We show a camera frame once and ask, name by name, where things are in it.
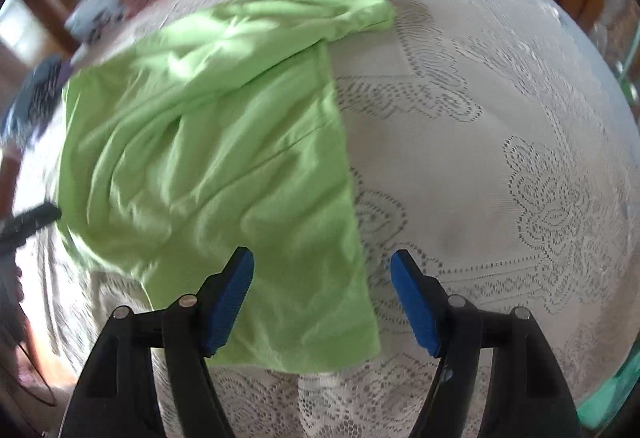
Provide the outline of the green t-shirt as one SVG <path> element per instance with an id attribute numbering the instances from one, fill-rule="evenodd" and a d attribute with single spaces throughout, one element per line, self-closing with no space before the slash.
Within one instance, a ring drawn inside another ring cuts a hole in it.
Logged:
<path id="1" fill-rule="evenodd" d="M 72 262 L 163 308 L 244 246 L 254 279 L 217 364 L 314 374 L 375 357 L 329 46 L 394 20 L 387 0 L 229 0 L 76 72 L 56 190 Z"/>

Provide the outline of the pile of folded clothes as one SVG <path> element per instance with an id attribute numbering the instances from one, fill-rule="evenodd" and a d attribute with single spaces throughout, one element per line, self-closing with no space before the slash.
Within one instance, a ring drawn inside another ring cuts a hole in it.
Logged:
<path id="1" fill-rule="evenodd" d="M 23 81 L 1 121 L 1 144 L 29 149 L 50 124 L 73 66 L 59 55 L 45 58 Z"/>

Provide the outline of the tea set box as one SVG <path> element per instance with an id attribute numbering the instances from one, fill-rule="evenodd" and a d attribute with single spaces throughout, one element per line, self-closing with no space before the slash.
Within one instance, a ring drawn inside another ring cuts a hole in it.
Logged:
<path id="1" fill-rule="evenodd" d="M 80 44 L 97 42 L 107 29 L 129 20 L 152 0 L 81 0 L 64 27 Z"/>

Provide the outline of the white lace tablecloth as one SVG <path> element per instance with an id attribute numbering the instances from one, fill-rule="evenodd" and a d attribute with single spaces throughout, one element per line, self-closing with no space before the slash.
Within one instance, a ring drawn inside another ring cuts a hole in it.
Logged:
<path id="1" fill-rule="evenodd" d="M 157 0 L 88 59 L 221 1 Z M 390 1 L 393 29 L 331 49 L 381 354 L 336 374 L 214 369 L 241 436 L 408 435 L 436 363 L 390 284 L 399 248 L 478 308 L 528 308 L 576 402 L 637 337 L 639 132 L 598 51 L 551 0 Z"/>

